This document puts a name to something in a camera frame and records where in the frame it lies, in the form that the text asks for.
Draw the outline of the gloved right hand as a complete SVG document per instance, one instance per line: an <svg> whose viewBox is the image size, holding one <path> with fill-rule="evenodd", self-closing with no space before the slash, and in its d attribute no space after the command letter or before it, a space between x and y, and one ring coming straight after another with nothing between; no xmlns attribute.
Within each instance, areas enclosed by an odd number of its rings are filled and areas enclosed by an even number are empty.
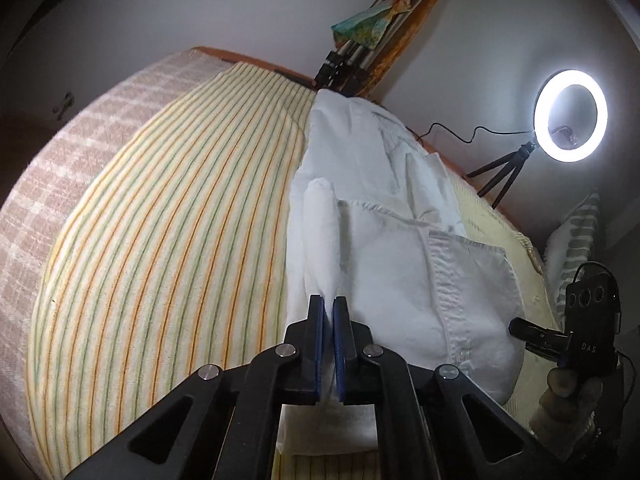
<svg viewBox="0 0 640 480"><path fill-rule="evenodd" d="M547 390L529 421L537 440L557 456L569 456L585 437L603 391L602 380L582 380L571 370L555 367L547 375Z"/></svg>

